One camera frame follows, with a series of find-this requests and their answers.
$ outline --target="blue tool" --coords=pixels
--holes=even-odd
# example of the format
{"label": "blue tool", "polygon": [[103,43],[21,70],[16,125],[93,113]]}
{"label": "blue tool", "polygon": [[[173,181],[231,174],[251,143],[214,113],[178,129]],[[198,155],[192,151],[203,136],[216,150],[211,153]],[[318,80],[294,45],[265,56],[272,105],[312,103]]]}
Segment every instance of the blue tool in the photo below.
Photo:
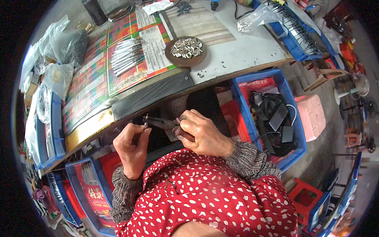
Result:
{"label": "blue tool", "polygon": [[212,10],[212,14],[214,14],[216,8],[218,7],[218,1],[219,1],[219,0],[212,0],[212,1],[211,1],[211,10]]}

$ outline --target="red plastic stool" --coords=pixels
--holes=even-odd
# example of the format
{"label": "red plastic stool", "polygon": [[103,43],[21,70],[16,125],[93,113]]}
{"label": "red plastic stool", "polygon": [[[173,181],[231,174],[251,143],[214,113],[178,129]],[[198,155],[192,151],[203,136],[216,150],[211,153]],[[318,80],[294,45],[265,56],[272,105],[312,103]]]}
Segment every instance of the red plastic stool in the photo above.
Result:
{"label": "red plastic stool", "polygon": [[298,213],[298,222],[308,225],[309,213],[324,193],[298,178],[295,178],[294,181],[297,185],[288,194],[288,197],[295,205],[296,212]]}

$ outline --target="pink plastic stool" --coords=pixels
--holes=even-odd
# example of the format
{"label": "pink plastic stool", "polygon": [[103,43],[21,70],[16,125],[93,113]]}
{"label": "pink plastic stool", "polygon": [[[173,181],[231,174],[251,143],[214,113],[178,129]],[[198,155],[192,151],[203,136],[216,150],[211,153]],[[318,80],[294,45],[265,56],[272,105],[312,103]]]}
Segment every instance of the pink plastic stool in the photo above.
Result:
{"label": "pink plastic stool", "polygon": [[295,98],[303,124],[306,141],[316,139],[326,126],[324,110],[316,94]]}

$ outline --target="plastic bag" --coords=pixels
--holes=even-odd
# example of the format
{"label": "plastic bag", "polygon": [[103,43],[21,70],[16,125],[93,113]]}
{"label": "plastic bag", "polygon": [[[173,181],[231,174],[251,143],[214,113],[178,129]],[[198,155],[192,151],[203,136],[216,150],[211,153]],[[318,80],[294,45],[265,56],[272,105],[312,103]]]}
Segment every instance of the plastic bag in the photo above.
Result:
{"label": "plastic bag", "polygon": [[50,43],[60,64],[74,63],[82,67],[87,49],[87,32],[84,29],[66,30],[50,39]]}
{"label": "plastic bag", "polygon": [[237,28],[240,33],[253,32],[259,25],[264,25],[272,22],[279,22],[284,30],[284,33],[279,37],[288,34],[287,28],[283,25],[282,17],[273,12],[267,5],[261,4],[256,10],[237,22]]}
{"label": "plastic bag", "polygon": [[61,100],[65,101],[72,82],[73,72],[73,63],[63,65],[50,63],[47,66],[42,83],[47,85]]}
{"label": "plastic bag", "polygon": [[33,72],[29,72],[29,75],[25,78],[21,93],[26,93],[29,90],[31,80],[33,78]]}
{"label": "plastic bag", "polygon": [[49,58],[57,61],[57,58],[53,52],[51,39],[56,37],[59,33],[61,33],[64,28],[66,28],[67,24],[70,22],[67,15],[62,17],[57,22],[52,23],[46,30],[44,36],[37,42],[39,52],[42,56],[47,56]]}
{"label": "plastic bag", "polygon": [[40,54],[34,64],[34,72],[38,75],[42,75],[46,71],[48,65],[49,63],[45,60],[45,56]]}
{"label": "plastic bag", "polygon": [[342,55],[340,49],[340,44],[342,43],[342,36],[338,34],[334,29],[329,29],[326,26],[326,21],[322,18],[316,19],[315,23],[324,33],[325,37],[328,39],[334,51]]}
{"label": "plastic bag", "polygon": [[39,86],[37,98],[37,115],[39,120],[44,123],[50,123],[50,103],[51,103],[51,90],[43,83]]}
{"label": "plastic bag", "polygon": [[34,163],[38,166],[41,163],[38,153],[38,143],[37,143],[37,131],[36,131],[36,105],[38,97],[39,87],[37,88],[36,93],[33,94],[31,100],[30,110],[28,120],[26,121],[25,126],[25,141],[30,150],[30,153],[33,156]]}

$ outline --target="black cylinder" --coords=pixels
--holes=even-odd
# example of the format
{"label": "black cylinder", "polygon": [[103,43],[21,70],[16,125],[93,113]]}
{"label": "black cylinder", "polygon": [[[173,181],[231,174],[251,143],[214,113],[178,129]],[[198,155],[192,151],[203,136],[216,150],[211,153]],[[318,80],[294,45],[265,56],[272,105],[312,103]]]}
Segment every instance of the black cylinder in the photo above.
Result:
{"label": "black cylinder", "polygon": [[101,26],[108,20],[97,0],[81,0],[81,2],[97,26]]}

